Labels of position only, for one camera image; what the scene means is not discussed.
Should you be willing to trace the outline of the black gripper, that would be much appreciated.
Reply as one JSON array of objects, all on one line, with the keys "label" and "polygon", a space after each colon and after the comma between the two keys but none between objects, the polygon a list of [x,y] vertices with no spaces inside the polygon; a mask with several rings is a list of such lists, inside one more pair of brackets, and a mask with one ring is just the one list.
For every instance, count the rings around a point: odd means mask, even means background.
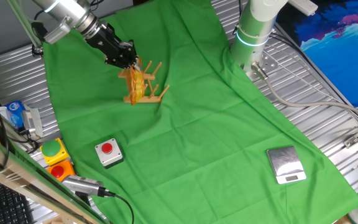
[{"label": "black gripper", "polygon": [[123,48],[120,47],[120,41],[116,39],[112,26],[98,22],[96,32],[87,43],[98,50],[105,56],[105,63],[122,69],[133,67],[137,71],[142,71],[142,65],[139,62],[139,56],[136,53],[133,40],[121,42],[124,47],[124,53],[128,63],[124,60]]}]

